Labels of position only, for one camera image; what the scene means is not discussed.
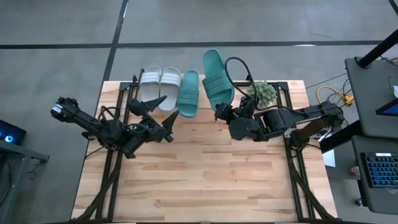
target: slide sandal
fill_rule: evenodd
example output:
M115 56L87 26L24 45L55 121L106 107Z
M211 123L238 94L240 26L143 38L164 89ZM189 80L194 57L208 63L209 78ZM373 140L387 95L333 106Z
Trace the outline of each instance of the slide sandal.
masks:
M160 79L160 96L167 98L159 105L162 111L173 111L180 91L181 74L173 67L167 67Z
M178 94L177 108L180 115L193 118L197 115L199 100L199 74L196 71L187 71L181 83Z
M231 104L234 100L234 86L225 74L224 61L220 53L213 49L203 56L205 79L202 81L211 108L216 111L216 105L221 103Z
M140 100L147 102L159 97L159 82L162 69L159 66L151 66L145 70L139 82Z

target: yellow cable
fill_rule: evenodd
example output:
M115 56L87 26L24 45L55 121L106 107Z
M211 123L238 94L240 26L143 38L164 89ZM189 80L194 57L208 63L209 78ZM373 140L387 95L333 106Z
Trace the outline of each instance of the yellow cable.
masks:
M328 88L329 90L333 90L336 94L339 94L339 95L341 96L341 98L344 97L343 94L341 94L338 90L336 90L336 89L333 88L333 87L330 87L330 86L320 86L320 87L318 88L318 90L317 90L317 100L318 100L319 103L322 103L322 102L321 102L321 99L320 99L320 97L319 97L319 91L320 91L321 89L323 89L323 88Z

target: electronic device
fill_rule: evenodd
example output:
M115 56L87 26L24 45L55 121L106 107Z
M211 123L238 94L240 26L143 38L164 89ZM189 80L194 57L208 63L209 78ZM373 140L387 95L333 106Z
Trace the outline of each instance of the electronic device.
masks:
M136 99L131 100L127 106L136 116L142 116L138 124L123 125L115 115L110 112L113 107L101 107L98 119L83 112L76 99L60 97L54 107L51 109L51 115L62 122L75 123L85 132L81 135L88 140L97 138L98 142L108 150L122 150L126 158L135 158L134 152L145 142L161 142L165 139L172 142L172 126L178 116L178 111L172 113L160 126L149 111L154 111L157 106L166 99L162 96L148 102L140 102ZM113 119L106 119L107 112Z
M398 153L361 153L370 187L398 188Z
M376 110L378 115L398 116L398 99L394 99L390 103Z
M20 146L25 135L25 130L0 120L0 140Z

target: succulent plant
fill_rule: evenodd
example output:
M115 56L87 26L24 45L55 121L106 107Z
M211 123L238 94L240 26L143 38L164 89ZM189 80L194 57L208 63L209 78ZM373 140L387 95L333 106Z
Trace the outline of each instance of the succulent plant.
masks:
M267 82L256 82L254 83L254 86L256 87L257 97L259 98L259 102L257 104L258 108L265 108L269 103L276 100L276 90L273 86L268 85ZM249 96L254 96L253 86L249 87L247 94Z

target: white slide sandal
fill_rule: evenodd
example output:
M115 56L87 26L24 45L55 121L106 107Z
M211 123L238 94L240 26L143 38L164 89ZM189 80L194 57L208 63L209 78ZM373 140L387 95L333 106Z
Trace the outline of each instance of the white slide sandal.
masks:
M140 100L147 102L159 97L159 82L162 69L159 66L151 66L145 70L139 82Z
M160 95L167 98L159 105L162 111L169 112L175 109L181 85L181 74L176 68L167 67L163 70L160 79Z

